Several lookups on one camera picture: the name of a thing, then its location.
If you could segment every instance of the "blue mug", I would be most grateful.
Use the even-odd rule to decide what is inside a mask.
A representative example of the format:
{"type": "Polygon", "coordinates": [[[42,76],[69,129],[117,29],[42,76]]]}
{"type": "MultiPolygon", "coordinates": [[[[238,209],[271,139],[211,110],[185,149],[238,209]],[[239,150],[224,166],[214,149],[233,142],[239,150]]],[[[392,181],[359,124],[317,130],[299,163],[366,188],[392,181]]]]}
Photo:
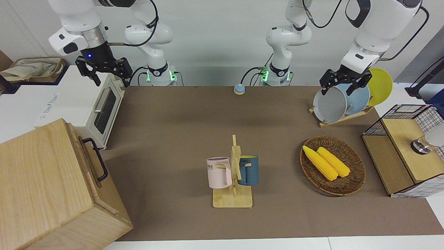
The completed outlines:
{"type": "Polygon", "coordinates": [[[241,180],[238,184],[254,186],[259,183],[259,158],[257,155],[241,155],[239,162],[241,180]]]}

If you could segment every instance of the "oven door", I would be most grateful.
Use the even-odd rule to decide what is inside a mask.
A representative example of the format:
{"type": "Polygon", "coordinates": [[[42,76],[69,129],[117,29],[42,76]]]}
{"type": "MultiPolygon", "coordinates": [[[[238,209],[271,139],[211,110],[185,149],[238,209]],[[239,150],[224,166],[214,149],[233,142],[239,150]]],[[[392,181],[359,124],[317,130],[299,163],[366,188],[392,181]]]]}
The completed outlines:
{"type": "Polygon", "coordinates": [[[100,139],[102,147],[106,147],[109,133],[114,123],[117,110],[119,109],[121,96],[110,79],[107,79],[102,93],[93,110],[94,116],[90,131],[96,138],[100,139]]]}

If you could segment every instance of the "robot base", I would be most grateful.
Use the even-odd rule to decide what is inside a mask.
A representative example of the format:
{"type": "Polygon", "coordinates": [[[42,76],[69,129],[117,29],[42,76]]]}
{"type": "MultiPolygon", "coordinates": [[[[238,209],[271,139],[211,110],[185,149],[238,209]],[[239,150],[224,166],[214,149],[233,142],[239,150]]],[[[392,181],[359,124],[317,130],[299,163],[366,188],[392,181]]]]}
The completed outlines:
{"type": "Polygon", "coordinates": [[[159,77],[147,71],[148,77],[140,82],[140,86],[177,86],[176,68],[169,65],[168,69],[159,77]]]}
{"type": "Polygon", "coordinates": [[[261,77],[261,81],[258,86],[288,86],[290,84],[289,72],[282,77],[272,76],[271,73],[267,77],[261,77]]]}

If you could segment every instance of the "yellow plate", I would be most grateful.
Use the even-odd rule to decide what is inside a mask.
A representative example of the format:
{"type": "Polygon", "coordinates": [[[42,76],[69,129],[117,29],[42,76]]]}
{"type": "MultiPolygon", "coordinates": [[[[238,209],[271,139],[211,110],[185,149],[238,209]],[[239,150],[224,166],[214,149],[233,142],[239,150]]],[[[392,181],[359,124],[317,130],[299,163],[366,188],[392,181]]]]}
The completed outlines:
{"type": "Polygon", "coordinates": [[[367,85],[372,98],[368,106],[374,106],[382,103],[389,97],[393,88],[393,80],[390,74],[383,69],[370,69],[370,72],[373,76],[367,85]]]}

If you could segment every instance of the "plate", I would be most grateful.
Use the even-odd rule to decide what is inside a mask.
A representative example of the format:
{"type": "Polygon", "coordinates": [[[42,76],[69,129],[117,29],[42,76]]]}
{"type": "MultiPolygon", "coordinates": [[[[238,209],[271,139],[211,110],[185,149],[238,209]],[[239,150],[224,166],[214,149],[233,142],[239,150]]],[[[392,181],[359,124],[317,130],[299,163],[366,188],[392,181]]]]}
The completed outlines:
{"type": "Polygon", "coordinates": [[[348,176],[344,178],[338,176],[336,180],[329,181],[317,170],[305,155],[304,150],[301,149],[302,169],[307,178],[320,190],[336,196],[345,196],[354,194],[362,188],[366,178],[364,163],[347,143],[331,136],[316,136],[308,139],[304,145],[315,151],[322,146],[350,168],[348,176]]]}
{"type": "Polygon", "coordinates": [[[370,89],[372,99],[369,101],[369,106],[375,106],[384,102],[392,93],[393,80],[387,71],[383,69],[370,69],[372,78],[367,86],[370,89]]]}
{"type": "Polygon", "coordinates": [[[347,110],[347,99],[344,93],[336,88],[330,88],[323,96],[319,90],[313,100],[314,114],[320,121],[334,123],[341,119],[347,110]]]}
{"type": "Polygon", "coordinates": [[[361,112],[365,109],[370,100],[370,89],[368,86],[355,89],[353,93],[348,96],[346,91],[350,85],[351,84],[343,83],[336,86],[344,93],[345,98],[347,99],[347,105],[351,105],[351,107],[345,112],[346,115],[353,115],[361,112]]]}

